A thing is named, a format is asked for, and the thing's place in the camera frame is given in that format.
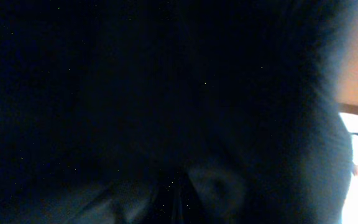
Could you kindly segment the black Sydrogen t-shirt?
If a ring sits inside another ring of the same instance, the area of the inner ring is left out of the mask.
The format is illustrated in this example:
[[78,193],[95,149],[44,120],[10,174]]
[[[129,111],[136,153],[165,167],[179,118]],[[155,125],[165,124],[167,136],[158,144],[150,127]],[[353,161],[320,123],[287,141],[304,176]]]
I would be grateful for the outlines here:
[[0,1],[0,223],[339,223],[358,1]]

